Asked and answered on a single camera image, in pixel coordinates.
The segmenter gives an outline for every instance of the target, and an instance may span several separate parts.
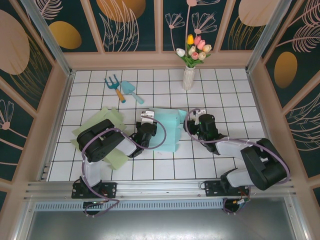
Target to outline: green cloth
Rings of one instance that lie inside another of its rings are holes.
[[[84,130],[87,130],[88,128],[91,128],[92,126],[100,123],[103,120],[109,119],[113,125],[120,129],[124,130],[126,129],[126,125],[123,124],[124,117],[121,115],[121,113],[117,112],[115,108],[112,108],[111,110],[108,110],[106,107],[103,107],[101,111],[97,112],[95,115],[93,115],[88,121],[86,121],[82,126],[72,131],[72,133],[78,137],[80,133],[82,133]],[[78,151],[79,150],[79,144],[77,140],[72,139],[70,142],[76,147]],[[122,151],[114,148],[109,154],[103,159],[106,163],[109,163],[109,167],[113,170],[117,170],[121,168],[127,161],[129,157],[125,155]]]

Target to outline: pink tulip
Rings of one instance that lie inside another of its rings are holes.
[[[200,35],[199,35],[199,36],[196,36],[195,39],[194,39],[194,45],[197,46],[200,41],[201,41],[201,36],[200,36]]]
[[[202,50],[205,45],[206,45],[206,41],[205,41],[205,40],[201,40],[201,41],[197,44],[196,47],[197,47],[199,50]]]
[[[192,53],[191,58],[193,60],[197,60],[198,59],[198,53],[197,52]]]

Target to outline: ventilation slot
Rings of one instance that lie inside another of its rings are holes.
[[[113,202],[89,207],[88,211],[105,210]],[[53,211],[83,211],[83,201],[70,202],[37,202],[36,212]],[[148,201],[124,201],[111,208],[111,211],[128,210],[187,210],[187,209],[221,209],[222,199],[200,199],[200,200],[148,200]]]

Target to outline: bouquet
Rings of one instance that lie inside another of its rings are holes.
[[[210,44],[206,44],[201,36],[189,34],[186,41],[186,51],[182,48],[176,49],[176,54],[185,62],[188,68],[194,68],[197,64],[203,64],[203,60],[209,57],[212,49]]]

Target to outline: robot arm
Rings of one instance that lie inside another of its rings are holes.
[[[142,116],[154,118],[153,111],[146,111]],[[106,129],[114,128],[115,126],[109,119],[106,119],[98,124],[83,131],[77,137],[79,143],[79,150],[82,151],[91,139],[96,135],[102,133]],[[147,148],[151,137],[154,137],[157,132],[157,123],[153,120],[143,118],[142,122],[136,123],[137,133],[133,133],[130,137],[140,146]],[[140,155],[142,148],[136,146],[133,142],[125,138],[120,132],[110,131],[102,135],[100,138],[94,140],[85,150],[86,160],[84,164],[84,173],[90,187],[99,188],[101,181],[100,169],[101,160],[107,156],[113,149],[118,149],[130,158]],[[80,183],[83,188],[87,188],[82,178]]]
[[[266,190],[287,176],[286,170],[281,163],[268,152],[245,142],[231,141],[229,137],[218,133],[215,117],[206,114],[205,110],[195,112],[193,119],[191,118],[191,120],[187,121],[187,127],[189,132],[192,135],[197,135],[200,140],[220,140],[216,143],[202,143],[209,152],[244,161],[245,169],[231,169],[221,176],[221,185],[225,192],[228,192],[230,188],[253,185],[260,190]],[[257,144],[267,148],[281,158],[268,139],[262,138]]]

